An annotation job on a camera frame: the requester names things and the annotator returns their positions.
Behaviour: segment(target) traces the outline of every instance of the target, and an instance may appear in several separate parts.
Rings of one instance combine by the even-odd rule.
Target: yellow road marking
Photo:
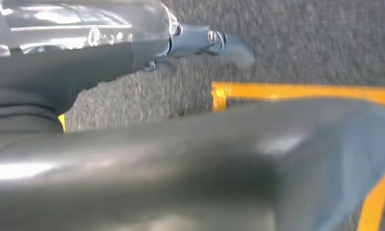
[[[63,126],[63,131],[65,131],[65,114],[59,116],[60,123]]]
[[[330,96],[366,99],[385,105],[385,88],[213,82],[212,110],[225,110],[227,99],[274,101],[288,98]],[[379,230],[384,206],[385,174],[364,201],[358,231]]]

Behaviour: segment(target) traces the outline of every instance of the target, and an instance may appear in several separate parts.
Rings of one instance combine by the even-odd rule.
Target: bolt
[[[217,35],[216,35],[216,31],[210,30],[210,31],[208,32],[208,39],[209,39],[209,41],[211,41],[211,42],[216,42],[216,41],[218,40],[218,37],[217,37]]]

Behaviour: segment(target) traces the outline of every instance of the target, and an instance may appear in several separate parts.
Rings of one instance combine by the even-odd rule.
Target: yellow painted line
[[[60,123],[63,126],[63,131],[65,131],[65,114],[59,116]]]
[[[281,100],[304,97],[346,97],[385,105],[385,88],[321,85],[212,83],[212,109],[226,109],[227,99]],[[385,174],[364,201],[358,231],[379,230],[385,206]]]

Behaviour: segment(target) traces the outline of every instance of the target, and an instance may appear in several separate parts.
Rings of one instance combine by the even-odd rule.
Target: gray asphalt
[[[134,74],[83,92],[68,131],[155,123],[209,111],[212,81],[385,87],[385,0],[163,0],[180,21],[240,35],[258,55],[248,70],[176,63],[173,77]],[[358,211],[339,230],[356,230]],[[385,215],[381,230],[385,231]]]

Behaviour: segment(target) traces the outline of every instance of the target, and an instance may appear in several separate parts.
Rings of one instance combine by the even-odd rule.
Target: asphalt road
[[[69,131],[165,120],[209,111],[211,81],[385,87],[385,0],[163,0],[180,21],[240,35],[258,55],[248,70],[177,63],[173,77],[135,74],[83,92]],[[340,230],[356,230],[358,215]],[[385,231],[385,216],[381,230]]]

